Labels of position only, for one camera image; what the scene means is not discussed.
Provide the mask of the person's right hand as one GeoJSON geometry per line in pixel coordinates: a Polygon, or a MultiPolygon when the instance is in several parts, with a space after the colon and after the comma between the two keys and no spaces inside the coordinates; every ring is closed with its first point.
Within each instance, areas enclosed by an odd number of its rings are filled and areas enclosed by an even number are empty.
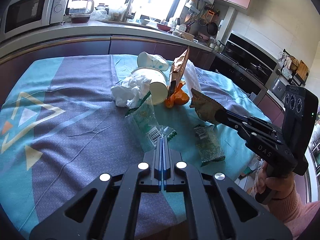
{"type": "Polygon", "coordinates": [[[295,174],[291,172],[284,178],[268,177],[266,174],[267,167],[268,163],[263,162],[263,165],[258,172],[258,176],[255,178],[253,186],[254,192],[262,194],[268,187],[275,191],[274,199],[284,199],[289,196],[295,185],[295,174]]]}

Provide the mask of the pink sweater forearm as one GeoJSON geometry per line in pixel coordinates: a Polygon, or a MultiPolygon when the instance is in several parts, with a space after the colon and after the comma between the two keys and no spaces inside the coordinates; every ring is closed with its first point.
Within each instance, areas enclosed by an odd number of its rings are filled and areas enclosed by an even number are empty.
{"type": "Polygon", "coordinates": [[[295,185],[289,196],[273,198],[268,208],[289,228],[293,239],[319,239],[319,201],[303,204],[295,185]]]}

